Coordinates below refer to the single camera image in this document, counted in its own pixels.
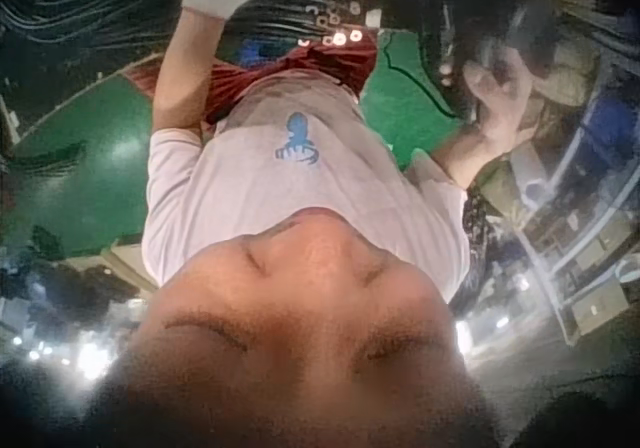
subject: blue logo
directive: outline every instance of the blue logo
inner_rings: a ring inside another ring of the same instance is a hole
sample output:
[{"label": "blue logo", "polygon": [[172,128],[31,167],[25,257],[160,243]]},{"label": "blue logo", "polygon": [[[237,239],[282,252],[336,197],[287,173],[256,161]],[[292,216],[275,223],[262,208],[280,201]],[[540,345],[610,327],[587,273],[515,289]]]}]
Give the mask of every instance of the blue logo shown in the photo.
[{"label": "blue logo", "polygon": [[289,141],[275,151],[278,160],[294,160],[314,165],[320,159],[320,152],[309,136],[309,121],[302,113],[294,113],[287,121]]}]

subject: white t-shirt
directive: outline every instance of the white t-shirt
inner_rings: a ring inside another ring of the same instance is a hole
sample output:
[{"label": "white t-shirt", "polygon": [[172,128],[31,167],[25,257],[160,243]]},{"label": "white t-shirt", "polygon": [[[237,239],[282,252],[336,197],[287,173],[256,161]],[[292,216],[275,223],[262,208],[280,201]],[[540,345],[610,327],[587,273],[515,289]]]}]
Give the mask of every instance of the white t-shirt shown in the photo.
[{"label": "white t-shirt", "polygon": [[448,302],[469,267],[465,201],[423,151],[402,174],[332,78],[287,71],[253,85],[204,147],[185,130],[151,137],[142,253],[162,285],[212,243],[325,207],[427,273]]}]

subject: hair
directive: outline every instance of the hair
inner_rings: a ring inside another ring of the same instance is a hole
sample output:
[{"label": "hair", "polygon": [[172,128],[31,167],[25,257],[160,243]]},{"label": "hair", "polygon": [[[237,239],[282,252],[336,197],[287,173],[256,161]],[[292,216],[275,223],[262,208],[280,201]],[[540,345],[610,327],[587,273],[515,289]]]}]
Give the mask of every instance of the hair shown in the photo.
[{"label": "hair", "polygon": [[84,422],[80,446],[110,447],[498,447],[496,418],[473,387],[455,412],[426,415],[424,423],[399,428],[312,426],[304,421],[247,417],[229,422],[209,413],[210,424],[196,426],[188,413],[144,399],[135,389],[107,381],[98,391]]}]

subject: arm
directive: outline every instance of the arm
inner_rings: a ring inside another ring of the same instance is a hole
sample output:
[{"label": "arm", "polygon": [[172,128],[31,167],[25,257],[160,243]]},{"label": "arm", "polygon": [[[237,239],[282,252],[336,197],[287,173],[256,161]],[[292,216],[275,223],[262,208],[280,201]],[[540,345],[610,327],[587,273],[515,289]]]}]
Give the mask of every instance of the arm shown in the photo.
[{"label": "arm", "polygon": [[185,9],[164,57],[153,100],[153,132],[183,128],[200,133],[224,20]]},{"label": "arm", "polygon": [[502,86],[489,71],[475,63],[465,66],[465,81],[483,103],[480,122],[461,129],[431,154],[464,190],[487,163],[524,141],[518,128],[531,95],[532,77],[517,51],[505,50],[504,58],[510,79]]}]

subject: man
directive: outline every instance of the man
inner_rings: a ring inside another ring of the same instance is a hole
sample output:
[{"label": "man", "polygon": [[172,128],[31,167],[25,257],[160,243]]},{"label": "man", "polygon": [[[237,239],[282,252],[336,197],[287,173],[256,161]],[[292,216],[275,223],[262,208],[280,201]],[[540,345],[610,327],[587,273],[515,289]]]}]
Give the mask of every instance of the man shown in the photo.
[{"label": "man", "polygon": [[468,65],[482,122],[405,174],[354,93],[309,70],[252,85],[203,146],[216,46],[245,1],[185,0],[163,62],[143,240],[162,289],[95,405],[101,446],[494,444],[447,302],[468,268],[465,190],[515,144],[521,59],[505,54],[504,87]]}]

